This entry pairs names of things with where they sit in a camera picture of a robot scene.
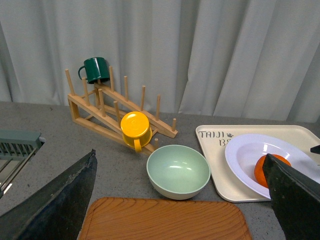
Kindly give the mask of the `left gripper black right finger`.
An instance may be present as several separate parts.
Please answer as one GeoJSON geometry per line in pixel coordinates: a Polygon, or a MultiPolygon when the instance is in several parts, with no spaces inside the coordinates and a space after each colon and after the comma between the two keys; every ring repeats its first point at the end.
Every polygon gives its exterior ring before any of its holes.
{"type": "Polygon", "coordinates": [[[267,154],[265,175],[272,209],[287,240],[320,238],[320,184],[267,154]]]}

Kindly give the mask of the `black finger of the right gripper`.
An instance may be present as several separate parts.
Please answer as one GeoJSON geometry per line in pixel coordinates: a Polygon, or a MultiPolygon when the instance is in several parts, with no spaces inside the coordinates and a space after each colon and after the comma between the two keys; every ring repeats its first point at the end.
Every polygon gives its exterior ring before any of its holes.
{"type": "Polygon", "coordinates": [[[314,146],[310,148],[311,153],[320,154],[320,145],[314,146]]]}

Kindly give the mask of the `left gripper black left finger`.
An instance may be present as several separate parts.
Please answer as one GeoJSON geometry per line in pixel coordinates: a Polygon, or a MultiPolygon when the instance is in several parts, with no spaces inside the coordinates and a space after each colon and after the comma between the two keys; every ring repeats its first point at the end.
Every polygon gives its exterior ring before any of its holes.
{"type": "Polygon", "coordinates": [[[2,240],[75,240],[96,180],[92,150],[44,187],[0,217],[2,240]]]}

